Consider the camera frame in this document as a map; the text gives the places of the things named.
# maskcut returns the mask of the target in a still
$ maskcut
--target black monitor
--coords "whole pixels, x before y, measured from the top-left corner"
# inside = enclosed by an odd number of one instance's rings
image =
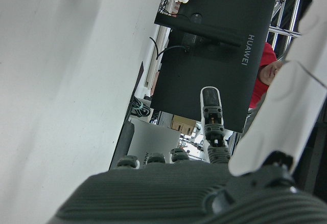
[[[242,132],[275,0],[189,0],[176,18],[158,15],[172,28],[151,107],[201,120],[200,91],[220,91],[225,128]]]

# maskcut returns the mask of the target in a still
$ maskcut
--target metal frame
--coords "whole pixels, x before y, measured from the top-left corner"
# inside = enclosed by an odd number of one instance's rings
[[[290,26],[288,29],[281,28],[281,23],[282,23],[282,19],[283,19],[283,13],[284,13],[284,9],[285,9],[286,0],[276,0],[276,1],[279,2],[280,5],[278,6],[277,10],[274,11],[274,13],[272,15],[272,19],[278,14],[277,24],[276,24],[276,27],[270,26],[269,32],[274,34],[273,40],[272,40],[272,48],[274,50],[276,47],[278,35],[280,34],[280,35],[287,36],[286,43],[285,43],[285,46],[284,46],[284,49],[282,52],[282,54],[283,54],[286,51],[286,49],[288,48],[292,38],[299,37],[301,35],[298,32],[294,32],[294,26],[296,23],[300,0],[295,0],[294,9],[293,9],[292,17],[291,17],[291,22],[290,22]]]

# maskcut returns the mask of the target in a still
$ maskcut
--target black cable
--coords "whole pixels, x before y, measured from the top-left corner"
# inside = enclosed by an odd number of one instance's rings
[[[159,56],[160,56],[161,54],[163,54],[164,52],[166,52],[166,51],[168,51],[168,50],[170,50],[170,49],[173,49],[173,48],[183,48],[183,49],[185,49],[185,52],[188,51],[187,47],[182,46],[182,45],[176,45],[176,46],[171,46],[171,47],[169,47],[169,48],[166,48],[166,49],[162,50],[162,51],[159,53],[157,43],[155,42],[155,40],[154,40],[152,37],[150,37],[150,39],[153,41],[153,43],[154,43],[154,45],[155,45],[155,49],[157,50],[157,57],[156,57],[156,60],[159,58]]]
[[[184,16],[185,18],[187,18],[188,20],[190,20],[190,18],[189,17],[187,17],[185,14],[181,14],[181,13],[170,13],[170,12],[168,12],[166,9],[163,9],[163,8],[160,8],[164,13],[166,13],[166,14],[168,14],[168,15],[171,15],[171,16],[173,16],[173,15],[177,15],[177,16]]]
[[[157,58],[156,59],[158,59],[158,54],[159,54],[158,45],[152,37],[150,37],[150,39],[154,42],[155,49],[157,50]]]
[[[151,113],[150,108],[140,102],[135,96],[133,98],[132,107],[135,112],[131,112],[131,114],[139,118],[147,117]]]
[[[159,56],[160,56],[161,54],[163,54],[164,52],[168,51],[169,49],[173,49],[173,48],[183,48],[183,49],[185,49],[185,52],[188,50],[187,47],[182,46],[182,45],[171,46],[171,47],[169,47],[169,48],[166,48],[166,49],[162,50],[162,51],[158,54],[157,59],[159,58]]]

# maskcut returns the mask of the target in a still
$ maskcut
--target cardboard box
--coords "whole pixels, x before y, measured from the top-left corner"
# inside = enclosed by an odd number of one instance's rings
[[[183,133],[184,135],[191,136],[195,125],[195,120],[174,115],[171,128]]]

